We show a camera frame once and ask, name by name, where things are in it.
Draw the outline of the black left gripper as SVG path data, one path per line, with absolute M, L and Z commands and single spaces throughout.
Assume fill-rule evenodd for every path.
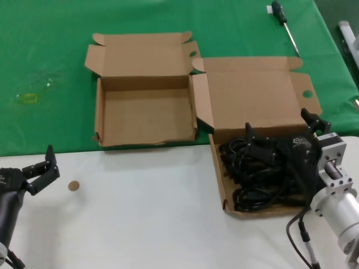
M 60 177 L 53 146 L 48 145 L 43 162 L 25 168 L 1 168 L 1 243 L 10 244 L 24 195 L 32 196 Z

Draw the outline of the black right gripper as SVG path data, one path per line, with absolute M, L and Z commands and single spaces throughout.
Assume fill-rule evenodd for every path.
M 307 124 L 310 134 L 317 131 L 320 135 L 330 132 L 330 122 L 322 120 L 317 114 L 301 109 L 301 117 Z M 304 196 L 306 204 L 310 204 L 317 193 L 319 170 L 317 168 L 318 153 L 314 139 L 306 134 L 282 135 L 276 138 L 260 137 L 255 134 L 251 124 L 245 124 L 246 153 L 267 165 L 281 164 L 274 174 L 276 184 L 284 184 L 285 189 L 297 188 Z

